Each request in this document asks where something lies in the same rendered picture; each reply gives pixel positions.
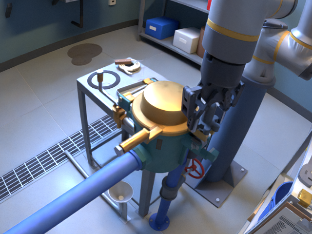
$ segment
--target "tiled floor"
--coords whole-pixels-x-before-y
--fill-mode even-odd
[[[133,26],[74,44],[95,43],[103,48],[103,52],[85,66],[71,64],[67,56],[67,51],[74,46],[71,45],[0,73],[0,176],[81,129],[76,79],[111,64],[114,59],[143,59],[144,65],[168,80],[197,85],[199,66],[151,42],[137,42],[136,30]],[[105,115],[89,99],[87,112],[89,123]],[[235,157],[248,170],[246,176],[219,209],[184,184],[168,213],[170,227],[163,233],[238,233],[310,127],[310,122],[266,94]],[[110,144],[99,149],[98,154],[109,150],[112,150]],[[89,173],[93,172],[85,155],[76,158]],[[139,177],[140,174],[133,175],[126,180],[131,182]],[[10,197],[0,204],[0,233],[82,180],[73,165],[66,162]],[[137,196],[140,183],[133,181],[132,184]],[[151,206],[151,214],[157,211],[158,205],[159,201]],[[118,214],[99,197],[49,233],[156,233],[147,219],[135,213],[134,203],[128,207],[132,220],[124,225]]]

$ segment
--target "white storage box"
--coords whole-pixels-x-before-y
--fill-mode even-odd
[[[192,54],[197,50],[200,30],[194,27],[175,31],[173,46]]]

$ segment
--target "baseboard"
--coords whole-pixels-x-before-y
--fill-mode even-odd
[[[296,111],[302,117],[306,118],[308,121],[312,122],[312,113],[301,106],[299,103],[292,100],[290,97],[283,94],[281,91],[271,88],[267,90],[267,93],[279,100],[280,102],[284,103],[286,106],[291,108],[292,110]]]
[[[46,45],[42,48],[33,50],[31,52],[28,52],[26,54],[20,55],[18,57],[12,58],[8,61],[5,61],[3,63],[0,63],[0,72],[3,72],[7,69],[10,69],[12,67],[15,67],[21,63],[27,62],[29,60],[35,59],[41,55],[45,55],[47,53],[50,53],[52,51],[58,50],[60,48],[63,48],[65,46],[80,42],[82,40],[86,40],[89,38],[93,38],[95,36],[104,34],[104,33],[109,33],[118,29],[134,26],[138,24],[138,19],[133,19],[130,21],[122,22],[122,23],[117,23],[114,25],[106,26],[103,28],[99,28],[96,30],[92,30],[90,32],[82,33],[64,40],[60,40],[58,42],[52,43],[50,45]]]

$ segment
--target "metal table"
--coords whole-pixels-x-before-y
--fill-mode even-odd
[[[120,83],[111,88],[107,89],[106,92],[113,97],[116,102],[118,100],[117,89],[136,83],[138,81],[142,81],[145,78],[156,78],[158,80],[167,80],[162,75],[156,73],[155,71],[149,69],[148,67],[141,64],[141,67],[138,71],[133,72],[132,75],[127,75],[123,71],[119,70],[118,65],[114,63],[102,68],[103,70],[116,72],[120,76]],[[97,166],[101,167],[99,163],[92,157],[92,151],[98,149],[100,146],[109,142],[111,139],[117,137],[122,134],[122,140],[126,140],[129,138],[129,132],[125,129],[119,129],[110,133],[105,139],[100,142],[96,142],[94,144],[90,143],[90,135],[88,130],[88,119],[86,112],[86,102],[85,95],[87,95],[95,104],[97,104],[103,111],[105,111],[111,118],[113,117],[112,106],[113,102],[110,101],[103,93],[101,93],[98,89],[92,88],[88,85],[87,79],[93,73],[86,74],[77,79],[77,88],[78,88],[78,99],[79,99],[79,108],[80,108],[80,117],[82,124],[82,131],[85,143],[85,149],[87,153],[88,163],[91,167],[95,168]],[[112,84],[115,81],[115,77],[111,74],[104,73],[104,81],[103,87]],[[98,84],[97,76],[92,78],[93,84]],[[153,189],[155,179],[155,173],[148,172],[143,170],[142,173],[142,182],[141,182],[141,190],[140,190],[140,201],[139,201],[139,210],[138,213],[141,217],[144,217],[148,213],[148,209],[151,201],[151,194]]]

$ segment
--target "yellow stripe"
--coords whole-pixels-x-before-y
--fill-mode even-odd
[[[243,40],[243,41],[258,41],[259,39],[259,36],[250,36],[250,35],[246,35],[246,34],[241,34],[241,33],[237,33],[237,32],[234,32],[232,30],[229,30],[229,29],[226,29],[226,28],[223,28],[215,23],[213,23],[209,18],[208,18],[208,21],[207,21],[207,24],[209,27],[211,27],[213,30],[225,35],[225,36],[228,36],[228,37],[231,37],[231,38],[234,38],[234,39],[237,39],[237,40]]]
[[[273,60],[274,60],[274,61],[276,61],[277,52],[278,52],[278,50],[279,50],[279,47],[281,46],[281,44],[282,44],[282,42],[283,42],[285,36],[287,36],[288,33],[290,33],[290,31],[286,31],[286,32],[281,36],[281,38],[279,39],[279,41],[278,41],[278,43],[277,43],[277,45],[276,45],[276,47],[275,47],[275,51],[274,51],[274,55],[273,55]]]
[[[271,15],[269,18],[274,16],[279,11],[279,9],[281,9],[282,3],[283,3],[283,0],[281,0],[281,2],[279,3],[278,9],[275,11],[275,13],[273,15]]]
[[[261,58],[258,58],[256,56],[253,55],[253,59],[259,61],[259,62],[262,62],[262,63],[265,63],[265,64],[274,64],[275,62],[269,62],[269,61],[266,61],[266,60],[263,60]]]
[[[312,46],[310,46],[310,45],[308,45],[308,44],[306,44],[306,43],[304,43],[304,42],[298,40],[292,33],[291,33],[291,37],[292,37],[292,39],[293,39],[295,42],[297,42],[298,44],[300,44],[300,45],[302,45],[303,47],[306,47],[306,48],[312,50]]]

